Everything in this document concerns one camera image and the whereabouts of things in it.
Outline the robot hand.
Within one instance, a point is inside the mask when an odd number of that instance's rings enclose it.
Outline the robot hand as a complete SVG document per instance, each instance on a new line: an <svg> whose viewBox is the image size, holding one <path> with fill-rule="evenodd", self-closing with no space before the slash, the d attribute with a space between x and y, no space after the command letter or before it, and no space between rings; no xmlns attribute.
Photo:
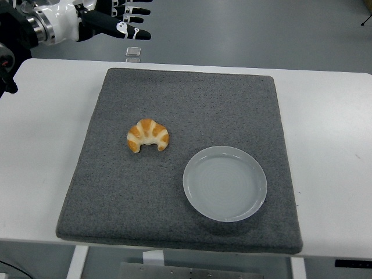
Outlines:
<svg viewBox="0 0 372 279"><path fill-rule="evenodd" d="M134 1L59 1L48 8L38 8L51 27L50 44L64 40L85 41L98 34L130 40L150 40L151 34L133 23L144 22L151 11L133 6Z"/></svg>

